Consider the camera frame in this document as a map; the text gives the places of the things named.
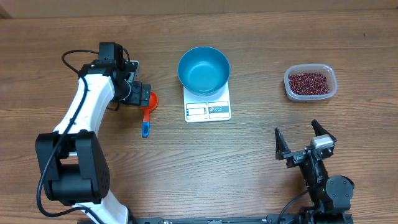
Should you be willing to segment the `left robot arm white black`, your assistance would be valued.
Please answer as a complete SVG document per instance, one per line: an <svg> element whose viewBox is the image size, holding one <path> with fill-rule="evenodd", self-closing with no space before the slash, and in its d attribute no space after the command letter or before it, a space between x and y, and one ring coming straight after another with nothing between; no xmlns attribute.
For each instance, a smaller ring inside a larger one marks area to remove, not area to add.
<svg viewBox="0 0 398 224"><path fill-rule="evenodd" d="M139 106L144 112L142 137L150 130L150 113L159 100L150 85L135 79L139 62L115 42L102 42L98 58L84 64L76 95L51 133L38 135L40 168L36 202L46 217L81 210L92 223L135 223L131 210L110 191L110 173L97 135L110 102Z"/></svg>

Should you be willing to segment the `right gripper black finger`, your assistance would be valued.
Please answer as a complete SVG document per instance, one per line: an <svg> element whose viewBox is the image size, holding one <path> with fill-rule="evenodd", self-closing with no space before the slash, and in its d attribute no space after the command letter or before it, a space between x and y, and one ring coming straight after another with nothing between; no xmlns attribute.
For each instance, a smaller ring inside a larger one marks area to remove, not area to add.
<svg viewBox="0 0 398 224"><path fill-rule="evenodd" d="M336 138L332 134L330 134L325 128L323 128L317 120L312 120L311 125L316 136L322 136L327 134L329 135L329 137L331 137L333 141L336 141Z"/></svg>
<svg viewBox="0 0 398 224"><path fill-rule="evenodd" d="M275 132L275 141L276 141L275 158L277 160L286 159L288 158L288 155L291 153L291 151L287 146L287 143L282 133L279 131L279 129L275 128L274 132Z"/></svg>

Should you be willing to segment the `orange measuring scoop blue handle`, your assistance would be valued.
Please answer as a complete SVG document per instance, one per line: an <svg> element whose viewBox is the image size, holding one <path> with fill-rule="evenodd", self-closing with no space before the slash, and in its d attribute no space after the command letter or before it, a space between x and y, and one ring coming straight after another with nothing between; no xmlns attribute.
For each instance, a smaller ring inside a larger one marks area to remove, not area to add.
<svg viewBox="0 0 398 224"><path fill-rule="evenodd" d="M150 113L154 111L159 103L158 97L154 91L150 92L148 106L142 106L141 109L144 112L142 120L142 137L148 138L150 133Z"/></svg>

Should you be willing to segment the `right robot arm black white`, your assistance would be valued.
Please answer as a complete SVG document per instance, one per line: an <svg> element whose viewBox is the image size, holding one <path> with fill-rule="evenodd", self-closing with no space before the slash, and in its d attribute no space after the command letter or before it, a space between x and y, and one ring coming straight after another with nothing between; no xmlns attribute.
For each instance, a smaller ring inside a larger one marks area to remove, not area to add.
<svg viewBox="0 0 398 224"><path fill-rule="evenodd" d="M351 208L354 182L346 176L329 176L323 160L333 155L337 139L317 120L311 122L315 137L301 151L292 152L279 129L275 129L275 158L285 160L288 168L299 167L306 190L292 199L278 215L268 215L276 223L353 224L346 212ZM312 206L300 208L297 214L287 214L287 209L305 194Z"/></svg>

